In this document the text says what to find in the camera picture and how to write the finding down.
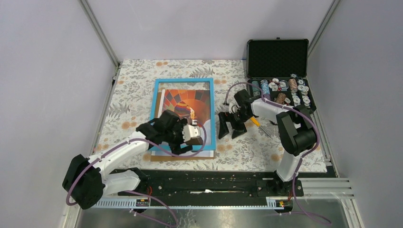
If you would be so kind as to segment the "yellow handled screwdriver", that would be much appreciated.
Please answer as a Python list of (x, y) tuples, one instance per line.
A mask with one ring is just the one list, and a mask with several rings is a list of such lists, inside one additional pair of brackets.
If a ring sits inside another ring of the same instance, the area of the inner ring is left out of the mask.
[(271, 138), (271, 135), (261, 126), (261, 124), (257, 121), (255, 117), (251, 117), (250, 120), (259, 128), (261, 129), (265, 135), (267, 135), (269, 138)]

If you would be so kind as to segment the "brown fibreboard backing panel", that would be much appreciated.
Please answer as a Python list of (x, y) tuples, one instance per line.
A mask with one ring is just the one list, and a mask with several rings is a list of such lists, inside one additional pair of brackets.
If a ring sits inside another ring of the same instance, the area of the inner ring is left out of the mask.
[[(156, 104), (155, 112), (160, 111), (160, 109), (163, 107), (163, 105), (161, 104), (162, 101), (163, 101), (162, 92), (158, 92), (155, 102)], [(173, 157), (164, 153), (163, 151), (152, 151), (150, 161), (172, 162), (172, 161), (189, 161), (189, 160), (209, 160), (214, 158), (215, 158), (214, 151), (202, 151), (199, 154), (192, 157), (183, 157), (183, 155), (181, 155), (181, 157)]]

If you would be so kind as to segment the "hot air balloon photo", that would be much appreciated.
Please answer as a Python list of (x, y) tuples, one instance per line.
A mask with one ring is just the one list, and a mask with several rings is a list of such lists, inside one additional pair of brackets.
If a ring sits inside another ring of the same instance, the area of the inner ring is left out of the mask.
[[(197, 90), (197, 89), (162, 89), (163, 107), (160, 111), (155, 112), (156, 96), (153, 97), (151, 119), (160, 117), (163, 111), (171, 110), (179, 115), (181, 119), (185, 118), (188, 122), (197, 120), (198, 125), (203, 126), (206, 134), (201, 130), (203, 139), (202, 145), (193, 145), (193, 149), (183, 155), (183, 157), (192, 157), (202, 151), (215, 151), (216, 149), (216, 127), (215, 117), (213, 116), (212, 105), (213, 98), (210, 90)], [(151, 151), (160, 151), (158, 148), (153, 147)]]

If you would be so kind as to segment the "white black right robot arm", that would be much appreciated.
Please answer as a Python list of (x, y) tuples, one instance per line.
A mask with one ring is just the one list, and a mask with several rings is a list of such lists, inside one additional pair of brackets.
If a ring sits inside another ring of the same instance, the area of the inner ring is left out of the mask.
[(287, 106), (272, 102), (265, 97), (250, 96), (243, 89), (234, 95), (237, 109), (229, 106), (227, 112), (220, 112), (218, 138), (221, 139), (232, 127), (232, 139), (247, 132), (245, 122), (252, 117), (263, 117), (278, 126), (278, 133), (285, 154), (276, 169), (276, 177), (272, 183), (273, 191), (280, 196), (291, 190), (291, 180), (297, 177), (302, 163), (302, 156), (314, 150), (319, 145), (319, 133), (314, 126), (309, 111), (304, 105)]

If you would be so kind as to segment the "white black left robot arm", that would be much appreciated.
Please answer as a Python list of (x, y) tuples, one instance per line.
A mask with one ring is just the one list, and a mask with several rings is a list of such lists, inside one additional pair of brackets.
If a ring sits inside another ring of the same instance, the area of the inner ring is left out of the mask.
[(135, 195), (147, 191), (147, 183), (135, 171), (112, 173), (128, 158), (156, 147), (172, 157), (194, 157), (205, 150), (205, 126), (196, 120), (181, 119), (166, 110), (158, 118), (139, 125), (126, 139), (106, 152), (84, 157), (75, 156), (68, 167), (63, 189), (67, 192), (66, 204), (82, 209), (94, 206), (103, 196), (131, 190)]

